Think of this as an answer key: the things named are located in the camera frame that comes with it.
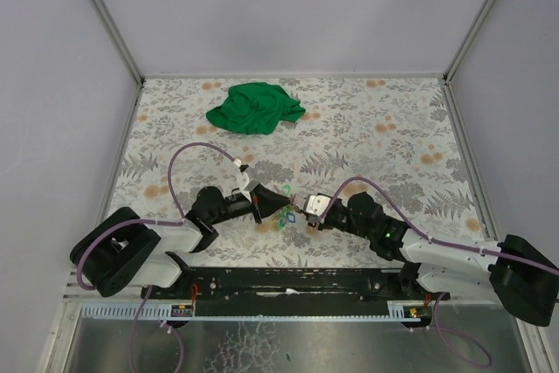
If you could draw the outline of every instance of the white wall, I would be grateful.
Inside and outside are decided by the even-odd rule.
[[[442,73],[483,0],[105,0],[147,75]]]
[[[31,372],[135,86],[87,0],[0,0],[0,370]]]
[[[500,0],[453,84],[502,234],[557,265],[558,72],[559,0]]]

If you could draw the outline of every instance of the green cloth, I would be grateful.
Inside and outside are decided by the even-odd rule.
[[[245,83],[230,87],[223,105],[208,111],[206,117],[214,126],[235,133],[269,135],[278,122],[296,122],[305,113],[299,104],[281,86]]]

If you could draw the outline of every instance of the floral tablecloth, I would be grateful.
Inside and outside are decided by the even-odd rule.
[[[127,205],[145,218],[179,218],[169,194],[167,166],[188,142],[210,142],[240,157],[269,189],[302,203],[308,194],[333,194],[348,177],[381,184],[425,230],[482,238],[443,94],[437,79],[266,79],[307,110],[296,123],[281,122],[271,135],[239,135],[213,127],[205,112],[220,105],[229,86],[249,79],[148,79],[121,163],[111,211]],[[187,149],[173,183],[183,208],[199,189],[236,187],[235,167],[210,149]],[[369,191],[352,183],[342,198]],[[367,240],[337,230],[316,231],[304,217],[281,225],[252,217],[218,224],[220,237],[194,266],[397,266],[379,259]]]

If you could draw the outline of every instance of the reflective surface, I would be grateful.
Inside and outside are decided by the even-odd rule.
[[[514,320],[502,309],[443,306],[441,323],[467,332],[493,354],[492,372],[531,371]],[[66,372],[127,372],[131,321],[80,321]],[[398,372],[477,370],[444,347],[435,331],[408,332],[398,323],[211,322],[179,329],[182,372]],[[472,344],[449,337],[464,356],[483,363]],[[178,346],[156,322],[138,324],[137,372],[172,372]]]

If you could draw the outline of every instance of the crumpled green fabric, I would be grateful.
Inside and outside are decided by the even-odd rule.
[[[206,113],[211,124],[245,135],[269,135],[280,121],[296,122],[305,113],[299,100],[278,85],[252,82],[229,88],[220,107]]]

